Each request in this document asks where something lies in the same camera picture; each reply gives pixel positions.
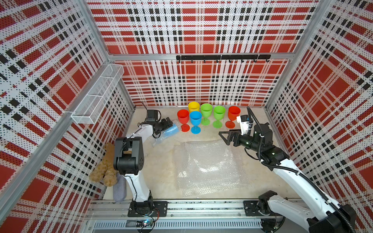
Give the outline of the red plastic wine glass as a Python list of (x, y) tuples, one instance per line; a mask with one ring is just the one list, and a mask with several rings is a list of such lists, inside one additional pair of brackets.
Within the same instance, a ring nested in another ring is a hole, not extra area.
[(237, 117), (240, 115), (241, 109), (237, 106), (231, 106), (228, 109), (228, 118), (229, 121), (225, 123), (225, 126), (228, 129), (234, 129), (235, 128), (235, 123), (234, 121), (237, 120)]

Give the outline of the red glass bundle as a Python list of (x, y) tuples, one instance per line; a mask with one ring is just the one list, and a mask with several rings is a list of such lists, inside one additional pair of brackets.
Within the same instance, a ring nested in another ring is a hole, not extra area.
[(189, 121), (189, 111), (186, 109), (179, 110), (177, 113), (178, 120), (182, 124), (181, 130), (182, 132), (188, 132), (190, 130), (190, 126), (188, 125)]

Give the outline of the green glass bundle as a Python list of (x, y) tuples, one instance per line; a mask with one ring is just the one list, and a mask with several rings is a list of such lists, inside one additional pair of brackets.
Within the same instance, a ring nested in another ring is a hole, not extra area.
[(214, 107), (214, 109), (213, 109), (213, 115), (214, 115), (214, 119), (215, 119), (215, 121), (213, 122), (213, 127), (214, 128), (219, 129), (219, 128), (222, 127), (221, 120), (224, 118), (225, 112), (226, 112), (226, 109), (223, 106)]

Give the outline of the light blue glass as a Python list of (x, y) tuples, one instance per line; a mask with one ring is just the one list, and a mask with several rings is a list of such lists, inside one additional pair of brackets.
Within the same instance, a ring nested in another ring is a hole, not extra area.
[(195, 135), (201, 132), (201, 128), (199, 125), (202, 122), (202, 114), (198, 111), (193, 111), (189, 114), (189, 119), (193, 127), (191, 128), (191, 132)]

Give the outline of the yellow plastic wine glass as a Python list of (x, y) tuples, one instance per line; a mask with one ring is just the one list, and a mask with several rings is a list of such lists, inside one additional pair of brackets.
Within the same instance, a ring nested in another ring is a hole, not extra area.
[(198, 102), (190, 102), (188, 104), (188, 111), (192, 112), (199, 112), (200, 111), (200, 104)]

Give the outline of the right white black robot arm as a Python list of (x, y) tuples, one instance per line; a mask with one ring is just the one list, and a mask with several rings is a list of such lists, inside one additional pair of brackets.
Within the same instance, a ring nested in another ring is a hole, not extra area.
[(270, 190), (258, 197), (259, 213), (264, 216), (280, 214), (309, 233), (355, 232), (355, 210), (331, 198), (298, 169), (290, 156), (273, 144), (273, 132), (268, 123), (255, 125), (253, 135), (230, 130), (219, 132), (219, 136), (227, 145), (255, 151), (258, 161), (283, 179), (307, 205), (301, 207)]

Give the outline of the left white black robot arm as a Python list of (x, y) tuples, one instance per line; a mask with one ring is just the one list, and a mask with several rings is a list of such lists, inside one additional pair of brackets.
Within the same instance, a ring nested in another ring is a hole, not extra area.
[(142, 174), (145, 163), (143, 143), (149, 137), (160, 136), (163, 131), (173, 126), (168, 117), (161, 117), (160, 111), (147, 110), (145, 121), (139, 123), (133, 133), (117, 138), (114, 144), (114, 169), (126, 179), (133, 194), (128, 217), (167, 215), (168, 202), (153, 200)]

